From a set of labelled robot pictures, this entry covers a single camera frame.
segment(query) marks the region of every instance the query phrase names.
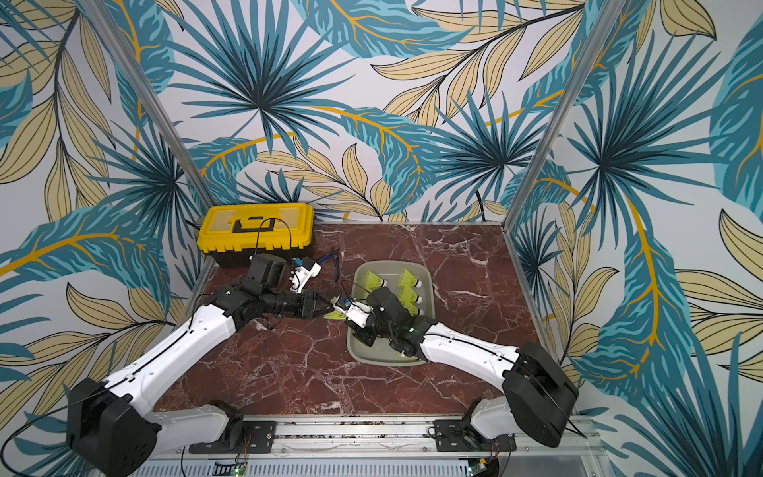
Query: badminton shuttlecock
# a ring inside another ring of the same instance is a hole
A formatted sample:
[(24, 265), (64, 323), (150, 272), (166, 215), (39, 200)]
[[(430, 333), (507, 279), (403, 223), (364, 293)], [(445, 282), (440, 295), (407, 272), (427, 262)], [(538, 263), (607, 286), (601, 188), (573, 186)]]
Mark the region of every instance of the badminton shuttlecock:
[(417, 316), (421, 314), (421, 310), (416, 308), (416, 305), (413, 303), (410, 303), (408, 301), (401, 301), (403, 306), (408, 310), (408, 313), (410, 313), (411, 316)]
[(339, 313), (338, 311), (332, 311), (330, 313), (326, 313), (324, 315), (324, 318), (327, 320), (346, 320), (347, 317), (343, 314)]
[(420, 287), (421, 280), (416, 278), (408, 269), (403, 269), (403, 274), (400, 275), (400, 280), (398, 280), (398, 286)]
[(363, 286), (365, 286), (369, 291), (376, 290), (379, 287), (387, 286), (387, 280), (382, 280), (374, 272), (366, 272)]
[(400, 301), (408, 303), (421, 303), (423, 300), (410, 286), (404, 286), (400, 292)]

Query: beige leaf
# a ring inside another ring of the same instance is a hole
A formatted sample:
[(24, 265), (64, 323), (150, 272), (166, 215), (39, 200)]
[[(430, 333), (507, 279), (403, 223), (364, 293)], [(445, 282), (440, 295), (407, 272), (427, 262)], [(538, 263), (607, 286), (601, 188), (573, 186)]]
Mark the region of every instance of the beige leaf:
[(310, 164), (302, 159), (295, 159), (291, 153), (282, 153), (277, 150), (274, 150), (271, 153), (268, 153), (267, 151), (264, 153), (257, 153), (257, 162), (275, 164), (277, 166), (296, 167), (297, 169), (304, 171), (311, 170)]
[(0, 184), (17, 181), (37, 167), (53, 141), (56, 115), (53, 97), (32, 108), (0, 158)]
[(88, 199), (82, 195), (80, 191), (77, 191), (77, 198), (74, 200), (74, 208), (87, 208), (92, 207), (95, 204), (91, 204)]
[(29, 372), (28, 381), (16, 381), (0, 392), (0, 428), (4, 427), (17, 412), (53, 378), (63, 364), (53, 364)]
[(63, 152), (63, 141), (58, 139), (56, 144), (56, 159), (53, 168), (45, 180), (45, 208), (48, 221), (54, 222), (72, 211), (72, 200), (69, 197), (69, 181), (66, 180), (66, 167)]
[(697, 0), (661, 0), (660, 12), (665, 30), (675, 37), (700, 34), (716, 38), (713, 19)]
[(358, 161), (356, 153), (357, 144), (348, 147), (342, 155), (342, 169), (349, 186), (358, 194), (365, 197), (365, 187), (369, 183), (369, 176)]
[(739, 364), (739, 374), (745, 376), (746, 378), (763, 382), (763, 353), (758, 353), (752, 358), (742, 361)]
[(406, 114), (405, 117), (410, 119), (414, 123), (417, 123), (419, 121), (419, 110), (414, 109), (412, 112)]
[(130, 343), (133, 342), (135, 335), (138, 334), (138, 331), (140, 331), (140, 328), (135, 327), (109, 343), (108, 346), (101, 351), (101, 354), (98, 355), (98, 359), (90, 369), (88, 377), (93, 381), (101, 381), (108, 375), (109, 369), (113, 371), (118, 368), (124, 355), (127, 354), (127, 349), (130, 347)]
[(459, 74), (448, 86), (448, 118), (452, 118), (459, 112), (458, 106), (466, 106), (469, 93), (474, 94), (477, 89), (477, 78), (479, 77), (479, 62), (482, 60), (482, 54), (485, 49), (478, 48), (469, 61), (466, 63)]
[(444, 79), (445, 76), (440, 76), (439, 78), (435, 78), (428, 82), (424, 86), (418, 86), (416, 88), (411, 88), (403, 91), (399, 95), (395, 96), (392, 101), (390, 101), (389, 104), (385, 106), (384, 112), (402, 116), (406, 111), (408, 111), (408, 109), (411, 108), (411, 106), (415, 105), (418, 100), (422, 99), (423, 96), (432, 89), (432, 87), (436, 88), (439, 86), (439, 84), (443, 82)]
[(103, 190), (101, 184), (89, 176), (92, 174), (85, 169), (85, 167), (74, 160), (72, 157), (67, 157), (67, 163), (69, 164), (69, 170), (72, 171), (72, 177), (74, 178), (74, 185), (77, 187), (77, 192), (82, 194), (82, 198), (92, 205), (98, 204), (103, 198), (106, 197), (106, 191)]
[(575, 369), (573, 365), (568, 364), (567, 366), (563, 366), (562, 371), (565, 372), (569, 380), (572, 381), (572, 384), (575, 385), (576, 388), (579, 388), (583, 384), (580, 380), (580, 373), (577, 369)]
[(559, 258), (562, 260), (562, 265), (565, 266), (565, 270), (567, 270), (567, 275), (570, 277), (575, 276), (575, 269), (573, 269), (572, 264), (572, 251), (563, 234), (556, 234), (556, 245), (559, 248), (559, 251), (562, 252), (559, 254)]
[(469, 212), (467, 212), (466, 215), (461, 217), (461, 222), (469, 222), (471, 219), (479, 217), (480, 215), (482, 215), (482, 210), (479, 207), (479, 202), (475, 202), (469, 208)]
[(580, 227), (578, 234), (578, 248), (575, 251), (575, 290), (578, 289), (580, 279), (583, 277), (583, 272), (588, 267), (588, 260), (591, 258), (591, 233), (584, 234), (584, 230), (591, 223), (593, 214), (583, 220), (583, 225)]
[(554, 314), (550, 314), (549, 316), (543, 318), (542, 324), (543, 324), (543, 331), (544, 333), (544, 339), (546, 343), (551, 348), (549, 351), (551, 352), (551, 356), (556, 356), (556, 338), (554, 337), (554, 331), (551, 329), (551, 320), (554, 319)]
[(652, 30), (652, 19), (655, 17), (657, 2), (659, 0), (651, 0), (646, 7), (644, 18), (641, 19), (639, 24), (639, 31), (636, 32), (636, 50), (641, 50), (641, 46), (643, 46), (646, 38), (649, 36), (649, 32)]
[(583, 318), (596, 308), (601, 291), (616, 274), (617, 270), (610, 266), (603, 266), (591, 273), (581, 287), (580, 293), (575, 297), (575, 320)]
[(175, 321), (177, 324), (185, 322), (185, 302), (180, 298), (173, 298), (169, 301), (169, 320)]
[(599, 328), (594, 324), (583, 323), (572, 334), (567, 355), (579, 358), (599, 344)]
[(164, 325), (160, 323), (143, 325), (140, 335), (136, 338), (130, 353), (127, 355), (127, 363), (134, 363), (136, 359), (140, 358), (146, 352), (148, 345), (159, 336), (163, 328)]
[(389, 203), (392, 198), (392, 187), (389, 186), (384, 178), (379, 179), (371, 187), (371, 203), (379, 211), (379, 214), (384, 214), (389, 209)]
[(372, 68), (389, 79), (426, 78), (453, 68), (470, 53), (470, 50), (437, 51), (398, 61), (391, 65), (372, 65)]
[(77, 292), (71, 284), (66, 284), (66, 301), (81, 320), (109, 330), (121, 330), (136, 324), (116, 301), (92, 298)]
[(559, 266), (559, 261), (554, 260), (554, 280), (556, 281), (556, 291), (559, 297), (559, 304), (562, 306), (566, 317), (572, 316), (572, 297), (570, 296), (570, 286), (567, 277)]
[(554, 311), (554, 318), (556, 319), (556, 329), (559, 332), (559, 339), (563, 346), (567, 345), (567, 340), (570, 337), (570, 319), (569, 315), (562, 308), (562, 304), (556, 298), (553, 291), (549, 290), (549, 297), (551, 298), (551, 309)]
[(129, 288), (127, 296), (130, 299), (130, 306), (138, 316), (146, 320), (164, 321), (162, 305), (145, 288)]
[(34, 3), (28, 0), (11, 0), (10, 3), (24, 16), (24, 20), (22, 20), (13, 12), (16, 21), (27, 30), (37, 28), (42, 30), (56, 25), (57, 23), (51, 20), (48, 15), (58, 20), (58, 23), (66, 23), (72, 19), (77, 9), (75, 3), (70, 0), (34, 0)]
[(514, 53), (517, 45), (520, 44), (525, 28), (513, 31), (506, 37), (501, 38), (495, 48), (488, 55), (485, 61), (485, 68), (482, 70), (482, 80), (485, 82), (485, 97), (482, 99), (482, 105), (487, 104), (488, 99), (498, 90), (501, 84), (501, 77), (504, 75), (506, 63)]
[(435, 127), (437, 125), (437, 109), (439, 108), (439, 89), (435, 88), (424, 100), (419, 110), (419, 124), (422, 126)]
[(339, 204), (320, 204), (323, 207), (332, 211), (343, 212), (357, 212), (363, 215), (369, 215), (371, 217), (378, 217), (376, 212), (366, 204), (359, 204), (357, 202), (340, 202)]
[(537, 71), (538, 68), (545, 65), (547, 61), (556, 55), (567, 44), (569, 39), (572, 38), (572, 35), (575, 34), (582, 18), (583, 11), (578, 10), (546, 32), (533, 50), (533, 54), (530, 55), (530, 59), (527, 60), (527, 66), (525, 66), (520, 79), (524, 79)]
[(763, 237), (737, 224), (726, 211), (720, 213), (720, 236), (739, 265), (763, 282)]
[(577, 224), (577, 221), (575, 220), (575, 212), (570, 207), (570, 204), (564, 201), (559, 204), (559, 215), (562, 216), (562, 224), (565, 228), (565, 236), (567, 237), (567, 243), (570, 246), (570, 252), (574, 254), (575, 244), (578, 241), (578, 235), (575, 232), (575, 225)]
[(29, 43), (22, 43), (18, 46), (18, 50), (23, 56), (14, 51), (3, 57), (0, 62), (0, 87), (16, 86), (27, 77), (27, 74), (32, 80), (32, 92), (34, 94), (45, 87), (50, 78), (53, 77), (54, 59), (58, 53), (59, 44), (56, 41), (38, 41), (37, 44), (43, 49), (47, 58)]
[(69, 52), (65, 50), (61, 59), (61, 73), (63, 74), (63, 83), (66, 85), (66, 89), (69, 90), (69, 94), (72, 96), (77, 108), (82, 111), (86, 118), (98, 126), (104, 134), (111, 137), (113, 134), (106, 118), (103, 117), (101, 110), (98, 109), (98, 106), (90, 98), (90, 94), (85, 89), (85, 83), (82, 82), (82, 77), (77, 71), (74, 60), (72, 60)]
[(45, 363), (46, 361), (63, 356), (70, 351), (85, 346), (86, 344), (103, 340), (106, 337), (108, 337), (108, 333), (86, 334), (78, 331), (62, 331), (29, 343), (27, 349), (34, 355), (34, 358), (0, 356), (0, 365), (29, 366)]
[(494, 214), (506, 215), (506, 208), (500, 202), (483, 201), (482, 204)]
[(721, 314), (693, 326), (694, 334), (707, 354), (730, 351), (736, 335), (743, 345), (763, 332), (763, 317), (755, 314)]
[(61, 112), (63, 113), (63, 123), (69, 132), (69, 138), (74, 147), (82, 154), (88, 164), (98, 171), (101, 177), (108, 177), (108, 166), (102, 162), (103, 151), (95, 145), (95, 134), (85, 123), (85, 120), (74, 109), (72, 103), (66, 98), (66, 95), (58, 95), (61, 101)]
[[(506, 0), (509, 5), (516, 5), (517, 0)], [(541, 0), (519, 0), (520, 7), (522, 8), (535, 8), (536, 10), (543, 9)], [(546, 0), (546, 10), (565, 10), (577, 5), (582, 5), (585, 0)]]
[(162, 10), (167, 10), (168, 12), (173, 13), (181, 19), (185, 20), (183, 17), (183, 12), (175, 0), (156, 0), (156, 6)]
[(48, 383), (32, 414), (39, 416), (53, 409), (53, 406), (63, 398), (65, 386), (71, 389), (79, 381), (80, 375), (90, 363), (97, 347), (97, 344), (88, 346), (63, 365), (63, 368)]
[(504, 12), (504, 23), (501, 29), (498, 29), (498, 12), (495, 10), (484, 10), (482, 15), (478, 11), (433, 11), (423, 8), (413, 8), (416, 15), (425, 18), (431, 18), (439, 24), (439, 27), (447, 31), (469, 31), (461, 39), (460, 43), (474, 43), (476, 41), (489, 40), (502, 31), (516, 27), (520, 24), (520, 19), (514, 15)]
[(358, 197), (352, 192), (347, 192), (346, 190), (340, 189), (338, 187), (323, 186), (323, 185), (312, 186), (312, 187), (305, 186), (305, 189), (307, 189), (308, 191), (314, 193), (315, 195), (319, 197), (330, 198), (334, 201), (363, 201), (362, 198)]
[(294, 145), (297, 147), (297, 150), (299, 153), (307, 158), (307, 161), (310, 162), (313, 166), (316, 166), (318, 169), (324, 171), (329, 176), (333, 177), (336, 181), (342, 182), (342, 178), (339, 177), (339, 174), (336, 173), (336, 168), (334, 168), (331, 161), (329, 161), (328, 157), (325, 157), (323, 154), (319, 153), (315, 149), (310, 149), (310, 152), (305, 152), (304, 148), (302, 147), (302, 144), (299, 142), (299, 139), (296, 137), (294, 138)]
[(284, 177), (287, 177), (289, 179), (293, 179), (295, 181), (301, 181), (304, 179), (305, 182), (336, 182), (334, 178), (324, 176), (320, 172), (315, 171), (284, 171)]
[(85, 52), (85, 59), (88, 61), (88, 65), (90, 65), (90, 70), (95, 75), (95, 79), (98, 80), (98, 84), (101, 85), (106, 98), (111, 102), (111, 80), (108, 78), (108, 69), (106, 68), (106, 60), (103, 56), (101, 41), (93, 31), (90, 22), (84, 18), (79, 21), (79, 36), (82, 41), (82, 51)]
[(689, 304), (689, 314), (692, 321), (706, 320), (707, 318), (717, 315), (717, 313), (713, 313), (712, 311), (708, 311), (701, 306), (696, 306), (691, 303)]
[(763, 310), (763, 299), (725, 276), (703, 270), (676, 270), (676, 276), (688, 298)]

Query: black cable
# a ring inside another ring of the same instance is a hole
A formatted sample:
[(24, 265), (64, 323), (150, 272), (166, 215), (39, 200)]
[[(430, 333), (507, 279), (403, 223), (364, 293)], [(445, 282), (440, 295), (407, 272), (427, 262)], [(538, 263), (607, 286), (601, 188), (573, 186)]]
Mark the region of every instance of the black cable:
[(519, 367), (520, 369), (523, 369), (523, 370), (524, 370), (524, 371), (527, 373), (527, 376), (528, 376), (528, 377), (530, 377), (530, 378), (532, 378), (532, 379), (533, 379), (533, 381), (535, 381), (535, 382), (538, 384), (538, 386), (540, 386), (540, 388), (543, 390), (543, 392), (545, 392), (545, 393), (546, 393), (546, 396), (548, 396), (548, 397), (549, 397), (549, 399), (551, 399), (551, 402), (552, 402), (552, 403), (554, 404), (554, 406), (555, 406), (555, 407), (556, 407), (556, 408), (559, 410), (559, 412), (560, 412), (560, 413), (561, 413), (561, 414), (562, 414), (562, 415), (565, 417), (565, 419), (567, 419), (567, 422), (568, 422), (570, 425), (572, 425), (572, 426), (573, 426), (573, 428), (574, 428), (575, 430), (570, 430), (570, 431), (571, 431), (571, 432), (575, 432), (575, 433), (576, 433), (578, 436), (580, 436), (580, 437), (583, 437), (583, 438), (584, 438), (584, 439), (586, 439), (586, 440), (588, 439), (588, 437), (586, 437), (586, 435), (585, 435), (584, 433), (582, 433), (580, 429), (578, 429), (578, 426), (576, 426), (576, 425), (575, 425), (575, 423), (574, 423), (574, 422), (572, 422), (572, 420), (571, 420), (571, 419), (570, 419), (570, 417), (567, 415), (567, 413), (566, 413), (566, 412), (564, 412), (564, 411), (562, 410), (562, 408), (561, 408), (561, 407), (559, 407), (559, 404), (557, 404), (557, 403), (556, 403), (556, 400), (555, 400), (554, 398), (552, 398), (552, 397), (551, 397), (551, 394), (549, 393), (549, 390), (548, 390), (548, 389), (546, 389), (546, 387), (545, 387), (545, 386), (543, 386), (543, 384), (542, 384), (542, 383), (541, 383), (541, 382), (540, 382), (540, 381), (539, 381), (539, 380), (538, 380), (538, 379), (537, 379), (537, 378), (534, 376), (534, 374), (532, 374), (532, 373), (531, 373), (531, 372), (530, 372), (530, 371), (529, 371), (529, 370), (528, 370), (526, 367), (524, 367), (524, 366), (522, 366), (522, 365), (518, 364), (516, 361), (513, 361), (513, 360), (511, 360), (511, 359), (508, 359), (508, 358), (507, 358), (507, 357), (505, 357), (505, 356), (501, 356), (500, 354), (498, 354), (498, 353), (496, 353), (496, 352), (494, 352), (494, 351), (491, 351), (491, 350), (489, 350), (489, 349), (487, 349), (487, 348), (483, 348), (482, 346), (479, 346), (478, 344), (476, 344), (476, 343), (472, 343), (472, 342), (470, 342), (470, 341), (466, 341), (466, 340), (460, 340), (459, 338), (456, 338), (456, 337), (446, 336), (446, 335), (443, 335), (443, 334), (438, 334), (438, 333), (427, 333), (427, 334), (424, 334), (424, 337), (428, 337), (428, 336), (432, 336), (432, 337), (441, 337), (441, 338), (446, 338), (447, 340), (453, 340), (453, 341), (458, 341), (458, 342), (460, 342), (460, 343), (466, 343), (466, 344), (470, 344), (470, 345), (474, 346), (475, 348), (478, 348), (478, 349), (480, 349), (480, 350), (482, 350), (482, 351), (485, 351), (486, 353), (490, 353), (490, 354), (492, 354), (493, 356), (496, 356), (498, 359), (503, 359), (504, 361), (508, 361), (509, 363), (511, 363), (513, 366), (517, 366), (517, 367)]
[[(18, 437), (26, 429), (29, 429), (29, 427), (31, 427), (32, 424), (36, 423), (40, 419), (43, 419), (43, 418), (48, 417), (48, 416), (51, 416), (51, 415), (55, 414), (56, 412), (63, 411), (64, 409), (71, 408), (75, 404), (83, 403), (83, 402), (87, 401), (88, 399), (94, 398), (95, 396), (101, 395), (101, 394), (105, 393), (106, 391), (108, 391), (109, 389), (114, 388), (116, 386), (119, 386), (120, 384), (122, 384), (125, 381), (127, 381), (127, 378), (122, 378), (122, 380), (119, 381), (117, 384), (111, 385), (111, 386), (109, 386), (107, 388), (104, 388), (102, 391), (96, 392), (95, 394), (90, 395), (87, 398), (80, 399), (79, 401), (70, 402), (66, 406), (61, 406), (60, 408), (53, 409), (52, 411), (49, 411), (46, 414), (43, 414), (41, 416), (37, 416), (36, 418), (32, 419), (31, 421), (27, 421), (24, 425), (22, 425), (17, 430), (15, 430), (13, 433), (11, 433), (11, 435), (8, 437), (8, 439), (6, 439), (5, 442), (2, 444), (2, 446), (0, 446), (0, 463), (2, 464), (2, 466), (5, 467), (11, 474), (16, 475), (17, 477), (39, 477), (38, 475), (23, 474), (23, 473), (19, 472), (18, 470), (13, 469), (5, 461), (5, 447), (8, 446), (8, 443), (10, 443), (16, 437)], [(81, 475), (82, 473), (90, 472), (93, 469), (95, 469), (95, 467), (88, 467), (87, 469), (78, 470), (77, 472), (68, 472), (66, 474), (56, 475), (55, 477), (68, 477), (69, 475)]]
[(185, 474), (185, 469), (183, 468), (183, 457), (185, 457), (185, 447), (183, 447), (183, 451), (180, 453), (180, 472), (182, 472), (183, 477), (188, 477)]

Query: metal mounting plate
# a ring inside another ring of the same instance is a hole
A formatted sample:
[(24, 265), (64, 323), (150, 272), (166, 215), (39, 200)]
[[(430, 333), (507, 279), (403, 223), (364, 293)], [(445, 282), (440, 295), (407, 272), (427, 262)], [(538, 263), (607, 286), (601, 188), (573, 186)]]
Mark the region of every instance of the metal mounting plate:
[[(249, 442), (247, 452), (250, 454), (269, 454), (273, 446), (273, 437), (275, 436), (275, 421), (244, 421), (241, 429), (241, 435), (250, 434), (252, 440)], [(230, 453), (228, 448), (221, 443), (200, 443), (188, 447), (190, 454), (217, 454)]]
[[(474, 452), (464, 439), (463, 423), (460, 419), (438, 419), (433, 422), (434, 435), (437, 444), (437, 452)], [(513, 436), (506, 434), (498, 436), (492, 441), (486, 440), (479, 443), (477, 450), (485, 452), (513, 452), (517, 450), (517, 442)]]

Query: tropical leaf wallpaper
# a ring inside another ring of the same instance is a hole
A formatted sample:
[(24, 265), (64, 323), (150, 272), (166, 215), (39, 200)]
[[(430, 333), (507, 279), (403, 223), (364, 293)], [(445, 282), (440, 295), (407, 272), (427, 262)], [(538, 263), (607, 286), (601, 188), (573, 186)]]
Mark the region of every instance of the tropical leaf wallpaper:
[(763, 5), (626, 2), (598, 59), (510, 231), (542, 338), (617, 475), (763, 475)]
[[(161, 92), (174, 73), (174, 20), (156, 2), (108, 4)], [(0, 56), (5, 441), (80, 379), (102, 379), (184, 320), (201, 209), (76, 2), (1, 0)], [(64, 430), (57, 417), (35, 422), (9, 444), (8, 463), (35, 475), (84, 469)]]

